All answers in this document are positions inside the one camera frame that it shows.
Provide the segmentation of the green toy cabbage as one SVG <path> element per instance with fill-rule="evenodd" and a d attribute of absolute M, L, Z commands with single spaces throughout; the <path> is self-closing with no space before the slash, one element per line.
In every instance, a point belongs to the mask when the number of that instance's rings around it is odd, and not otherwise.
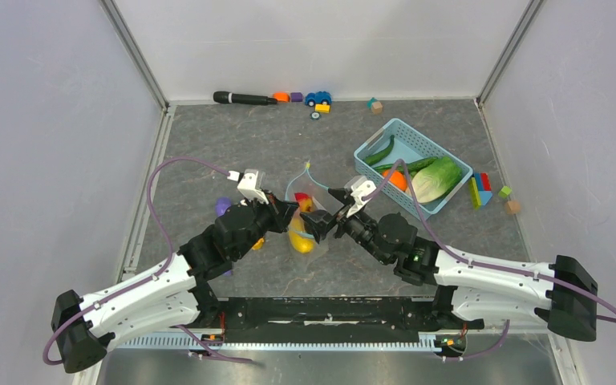
<path fill-rule="evenodd" d="M 463 176 L 462 169 L 453 159 L 444 156 L 418 171 L 411 180 L 418 203 L 430 203 L 452 191 Z"/>

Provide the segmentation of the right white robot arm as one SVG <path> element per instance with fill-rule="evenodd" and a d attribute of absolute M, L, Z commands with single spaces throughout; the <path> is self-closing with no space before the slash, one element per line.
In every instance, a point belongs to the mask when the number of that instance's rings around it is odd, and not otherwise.
<path fill-rule="evenodd" d="M 344 206 L 336 213 L 314 209 L 302 213 L 306 231 L 322 241 L 335 231 L 347 235 L 383 265 L 416 286 L 436 286 L 433 321 L 442 327 L 460 320 L 542 322 L 554 334 L 581 342 L 597 338 L 598 284 L 573 258 L 553 263 L 518 263 L 466 253 L 418 234 L 399 213 L 378 220 L 363 210 L 349 215 L 352 198 L 345 188 L 329 189 Z"/>

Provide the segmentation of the clear zip top bag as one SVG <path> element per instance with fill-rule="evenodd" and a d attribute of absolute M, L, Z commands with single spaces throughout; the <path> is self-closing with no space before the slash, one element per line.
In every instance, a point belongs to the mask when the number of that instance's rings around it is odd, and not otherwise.
<path fill-rule="evenodd" d="M 329 212 L 334 212 L 338 208 L 338 202 L 327 192 L 327 186 L 316 181 L 313 178 L 310 173 L 310 166 L 311 163 L 307 161 L 305 163 L 304 169 L 293 180 L 289 182 L 286 188 L 285 201 L 297 202 L 294 198 L 294 194 L 299 192 L 306 193 L 312 196 L 315 210 L 326 210 Z M 293 217 L 300 216 L 300 213 L 300 209 L 298 209 L 293 214 Z M 319 244 L 315 242 L 314 251 L 308 254 L 298 253 L 294 250 L 293 247 L 292 249 L 294 253 L 299 256 L 321 257 L 328 250 L 328 242 L 327 239 L 321 241 Z"/>

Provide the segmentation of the red toy apple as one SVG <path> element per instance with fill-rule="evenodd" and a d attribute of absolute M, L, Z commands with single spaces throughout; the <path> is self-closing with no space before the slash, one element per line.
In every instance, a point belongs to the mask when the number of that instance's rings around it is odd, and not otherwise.
<path fill-rule="evenodd" d="M 312 196 L 303 192 L 296 192 L 294 198 L 299 204 L 301 213 L 310 213 L 315 210 L 314 201 Z"/>

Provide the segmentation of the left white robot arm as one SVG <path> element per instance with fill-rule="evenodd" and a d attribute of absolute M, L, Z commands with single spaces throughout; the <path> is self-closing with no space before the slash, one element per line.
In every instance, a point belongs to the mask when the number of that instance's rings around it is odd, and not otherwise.
<path fill-rule="evenodd" d="M 287 232 L 299 210 L 296 201 L 271 192 L 266 198 L 232 205 L 167 259 L 127 281 L 83 296 L 60 294 L 44 362 L 73 374 L 143 334 L 192 322 L 213 325 L 221 310 L 209 281 L 231 270 L 268 232 Z"/>

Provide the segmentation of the orange toy fruit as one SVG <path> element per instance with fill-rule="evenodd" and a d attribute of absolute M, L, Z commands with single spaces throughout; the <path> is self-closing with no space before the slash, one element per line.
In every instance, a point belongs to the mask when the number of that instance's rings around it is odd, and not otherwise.
<path fill-rule="evenodd" d="M 389 178 L 389 182 L 402 192 L 407 191 L 408 182 L 403 173 L 396 169 L 388 169 L 382 173 L 382 177 Z"/>

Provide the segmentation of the green toy cucumber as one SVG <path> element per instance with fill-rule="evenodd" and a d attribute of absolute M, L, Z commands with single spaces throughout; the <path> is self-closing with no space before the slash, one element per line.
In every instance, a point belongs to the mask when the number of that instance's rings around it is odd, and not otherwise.
<path fill-rule="evenodd" d="M 417 160 L 411 163 L 407 163 L 407 170 L 409 171 L 410 174 L 416 173 L 430 166 L 436 160 L 438 160 L 437 156 L 430 156 L 430 157 L 426 157 L 426 158 L 423 158 L 423 159 L 420 159 L 420 160 Z M 393 166 L 394 166 L 393 164 L 380 164 L 380 165 L 374 166 L 373 169 L 376 172 L 382 173 L 384 171 L 391 169 Z"/>

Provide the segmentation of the yellow toy mango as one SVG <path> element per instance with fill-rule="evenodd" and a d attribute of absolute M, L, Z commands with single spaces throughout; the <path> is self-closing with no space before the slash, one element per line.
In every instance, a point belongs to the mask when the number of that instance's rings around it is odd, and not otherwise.
<path fill-rule="evenodd" d="M 312 253 L 315 242 L 306 232 L 304 222 L 300 216 L 294 216 L 288 227 L 289 241 L 295 251 L 302 254 Z"/>

